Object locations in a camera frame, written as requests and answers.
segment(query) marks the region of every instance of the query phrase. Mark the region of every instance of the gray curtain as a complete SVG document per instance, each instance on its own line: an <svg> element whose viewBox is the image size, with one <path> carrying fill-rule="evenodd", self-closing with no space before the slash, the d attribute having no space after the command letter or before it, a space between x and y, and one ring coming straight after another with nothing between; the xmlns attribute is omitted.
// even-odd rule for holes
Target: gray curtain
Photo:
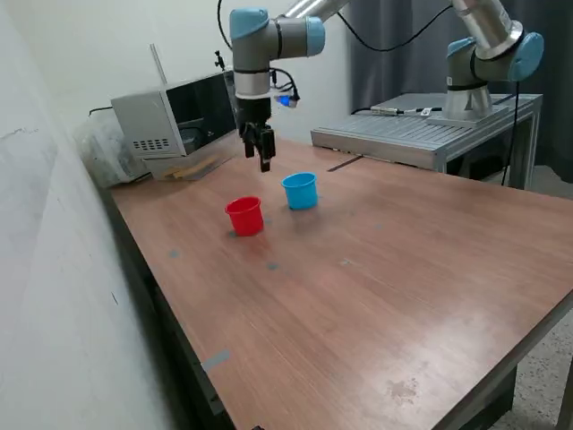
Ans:
<svg viewBox="0 0 573 430"><path fill-rule="evenodd" d="M448 3L355 0L343 14L370 45L391 47L408 39ZM563 180L573 183L573 0L502 3L514 19L545 37L540 70L521 85L521 92L544 95L536 163L551 166ZM411 45L390 53L372 52L349 36L354 108L406 92L444 92L448 43L467 35L462 21L450 10ZM490 90L511 93L513 86L492 83Z"/></svg>

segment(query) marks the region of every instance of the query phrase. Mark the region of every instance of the white wall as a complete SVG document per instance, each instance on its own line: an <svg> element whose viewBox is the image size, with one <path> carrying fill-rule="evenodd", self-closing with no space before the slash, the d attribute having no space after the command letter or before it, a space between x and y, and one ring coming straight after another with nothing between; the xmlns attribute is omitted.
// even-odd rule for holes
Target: white wall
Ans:
<svg viewBox="0 0 573 430"><path fill-rule="evenodd" d="M213 52L231 55L218 34L215 0L5 0L72 130L90 108L160 84L149 43L158 46L167 78L214 73ZM267 6L273 15L292 0L225 0L223 22L236 7ZM284 137L309 142L309 131L349 110L346 29L327 22L318 57L278 62L296 79L303 100L296 111L277 108L273 125Z"/></svg>
<svg viewBox="0 0 573 430"><path fill-rule="evenodd" d="M0 428L175 428L139 280L1 2L0 40Z"/></svg>

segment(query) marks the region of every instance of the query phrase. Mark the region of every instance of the red cup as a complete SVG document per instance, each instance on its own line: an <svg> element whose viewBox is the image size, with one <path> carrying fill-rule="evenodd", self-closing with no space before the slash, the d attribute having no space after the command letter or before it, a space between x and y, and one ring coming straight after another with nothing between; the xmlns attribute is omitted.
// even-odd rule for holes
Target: red cup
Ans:
<svg viewBox="0 0 573 430"><path fill-rule="evenodd" d="M229 203L225 212L231 217L237 236L254 236L262 230L261 199L252 195Z"/></svg>

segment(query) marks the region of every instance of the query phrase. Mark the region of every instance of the plastic bag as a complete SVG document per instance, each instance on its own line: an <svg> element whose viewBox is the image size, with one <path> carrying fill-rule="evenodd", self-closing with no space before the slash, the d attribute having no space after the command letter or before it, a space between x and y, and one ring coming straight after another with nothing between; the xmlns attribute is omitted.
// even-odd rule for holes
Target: plastic bag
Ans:
<svg viewBox="0 0 573 430"><path fill-rule="evenodd" d="M113 109L94 112L78 128L74 140L84 166L101 187L129 183L149 173L125 143Z"/></svg>

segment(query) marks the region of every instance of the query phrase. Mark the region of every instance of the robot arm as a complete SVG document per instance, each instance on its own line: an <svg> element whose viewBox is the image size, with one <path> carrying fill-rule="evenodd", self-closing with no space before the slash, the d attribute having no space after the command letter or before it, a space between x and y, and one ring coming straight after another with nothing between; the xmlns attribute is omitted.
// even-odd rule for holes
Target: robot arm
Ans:
<svg viewBox="0 0 573 430"><path fill-rule="evenodd" d="M275 156L274 132L267 125L270 62L322 52L326 40L323 23L349 1L299 0L275 19L263 8L231 12L239 133L247 157L254 156L255 149L259 152L261 171L270 170L270 159ZM519 82L531 75L543 56L543 37L527 33L519 21L512 21L500 0L451 3L471 38L449 46L448 91L452 97L448 97L444 115L460 119L468 112L485 115L492 108L487 82ZM475 91L481 88L487 96L480 98Z"/></svg>

